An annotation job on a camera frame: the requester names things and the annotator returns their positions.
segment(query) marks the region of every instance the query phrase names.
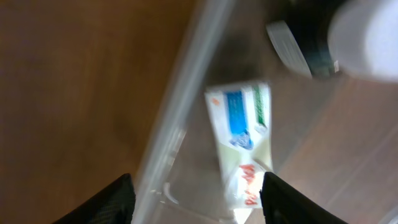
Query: transparent plastic container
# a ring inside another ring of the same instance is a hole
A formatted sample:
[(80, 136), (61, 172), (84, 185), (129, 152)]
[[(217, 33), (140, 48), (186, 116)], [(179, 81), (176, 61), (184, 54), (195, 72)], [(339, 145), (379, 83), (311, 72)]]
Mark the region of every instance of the transparent plastic container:
[[(133, 224), (244, 223), (229, 210), (205, 88), (261, 80), (271, 87), (272, 163), (277, 172), (339, 79), (313, 82), (284, 68), (265, 32), (282, 3), (209, 0), (198, 7), (142, 162)], [(265, 223), (262, 210), (247, 223)]]

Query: plastic wrapper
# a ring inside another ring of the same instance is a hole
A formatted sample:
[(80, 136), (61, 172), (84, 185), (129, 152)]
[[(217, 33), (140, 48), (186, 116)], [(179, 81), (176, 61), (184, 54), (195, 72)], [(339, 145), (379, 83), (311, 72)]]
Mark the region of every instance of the plastic wrapper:
[(229, 208), (261, 208), (264, 173), (272, 170), (268, 85), (216, 86), (206, 92), (206, 103)]

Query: wooden floor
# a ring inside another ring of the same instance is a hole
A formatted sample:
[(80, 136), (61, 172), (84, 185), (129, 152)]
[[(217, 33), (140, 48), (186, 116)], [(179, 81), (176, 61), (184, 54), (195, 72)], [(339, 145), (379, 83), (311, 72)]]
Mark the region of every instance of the wooden floor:
[(135, 174), (194, 1), (0, 1), (0, 223)]

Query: clear plastic tray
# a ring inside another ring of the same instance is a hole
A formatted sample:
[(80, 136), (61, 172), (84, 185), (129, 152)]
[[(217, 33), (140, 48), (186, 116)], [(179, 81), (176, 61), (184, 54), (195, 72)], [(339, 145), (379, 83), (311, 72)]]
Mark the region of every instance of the clear plastic tray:
[[(133, 224), (244, 223), (249, 215), (228, 210), (224, 200), (207, 86), (246, 80), (270, 85), (277, 172), (339, 83), (310, 81), (284, 68), (265, 33), (264, 21), (280, 8), (272, 4), (209, 0), (198, 7), (135, 180)], [(264, 222), (262, 211), (251, 222)]]

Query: green stripe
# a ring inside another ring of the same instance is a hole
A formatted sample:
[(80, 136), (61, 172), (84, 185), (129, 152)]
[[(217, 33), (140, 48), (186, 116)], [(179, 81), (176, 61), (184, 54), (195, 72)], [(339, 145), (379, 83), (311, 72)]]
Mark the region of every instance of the green stripe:
[(257, 122), (262, 125), (266, 125), (264, 123), (264, 112), (263, 112), (263, 103), (262, 103), (262, 96), (260, 92), (259, 86), (254, 86), (254, 107), (256, 108), (256, 118)]

